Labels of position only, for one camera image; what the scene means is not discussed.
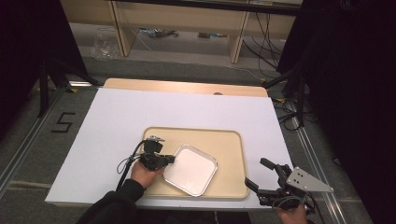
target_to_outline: hand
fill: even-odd
[[[137,161],[134,163],[134,167],[132,167],[131,179],[137,181],[144,189],[146,189],[151,186],[157,175],[163,174],[164,170],[165,169],[162,168],[156,171],[150,171],[146,169],[142,162]]]
[[[276,208],[276,213],[280,218],[282,224],[306,224],[306,211],[303,204],[300,204],[297,208],[284,210],[282,208]]]

